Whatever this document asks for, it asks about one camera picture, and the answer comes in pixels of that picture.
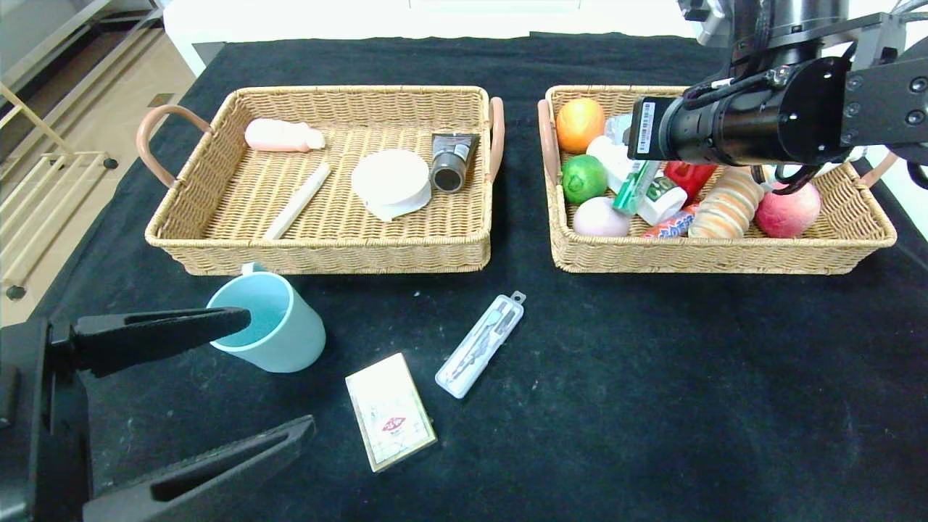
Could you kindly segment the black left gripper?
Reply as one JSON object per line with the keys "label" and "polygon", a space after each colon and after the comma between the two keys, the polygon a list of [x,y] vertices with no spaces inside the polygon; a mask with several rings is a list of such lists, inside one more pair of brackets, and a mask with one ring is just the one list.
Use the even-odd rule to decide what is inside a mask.
{"label": "black left gripper", "polygon": [[85,316],[65,333],[55,333],[46,318],[4,327],[2,519],[227,519],[293,460],[293,423],[166,467],[89,501],[88,399],[77,370],[111,376],[238,333],[251,322],[246,308],[219,307]]}

